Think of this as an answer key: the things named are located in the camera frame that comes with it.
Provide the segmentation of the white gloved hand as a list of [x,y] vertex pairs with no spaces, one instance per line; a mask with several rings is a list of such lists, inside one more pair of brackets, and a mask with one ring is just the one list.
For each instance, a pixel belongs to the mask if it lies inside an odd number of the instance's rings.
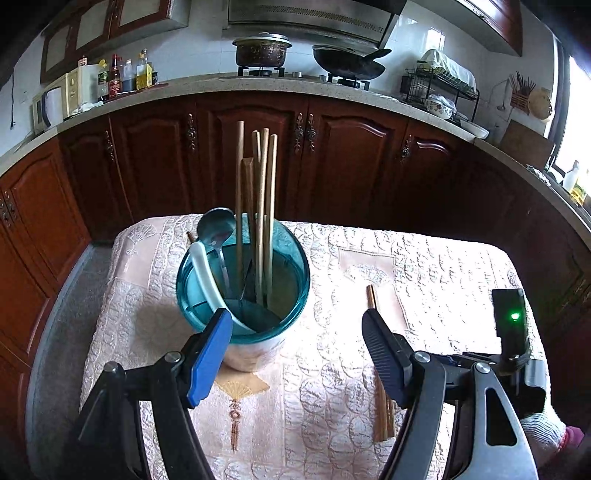
[[585,439],[580,428],[567,426],[553,410],[535,413],[520,423],[538,469],[548,465],[559,454],[578,450]]

